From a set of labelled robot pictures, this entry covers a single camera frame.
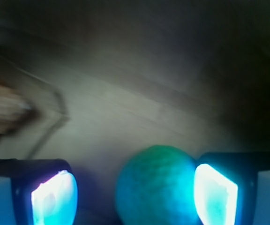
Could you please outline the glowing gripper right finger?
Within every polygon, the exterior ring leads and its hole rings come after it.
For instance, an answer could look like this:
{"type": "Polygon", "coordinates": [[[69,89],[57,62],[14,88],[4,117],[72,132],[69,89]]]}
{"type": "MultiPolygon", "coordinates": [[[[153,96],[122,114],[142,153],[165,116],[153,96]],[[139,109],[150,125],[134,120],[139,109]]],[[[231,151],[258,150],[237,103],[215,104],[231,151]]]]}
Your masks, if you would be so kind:
{"type": "Polygon", "coordinates": [[[194,201],[204,225],[270,225],[270,152],[202,155],[194,201]]]}

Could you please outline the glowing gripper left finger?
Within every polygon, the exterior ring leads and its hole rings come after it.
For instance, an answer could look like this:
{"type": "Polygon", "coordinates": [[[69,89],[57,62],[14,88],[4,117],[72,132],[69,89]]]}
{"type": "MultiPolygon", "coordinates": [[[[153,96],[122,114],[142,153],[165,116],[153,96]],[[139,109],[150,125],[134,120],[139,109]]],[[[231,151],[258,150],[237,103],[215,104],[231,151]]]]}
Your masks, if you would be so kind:
{"type": "Polygon", "coordinates": [[[71,225],[78,186],[63,159],[0,159],[0,225],[71,225]]]}

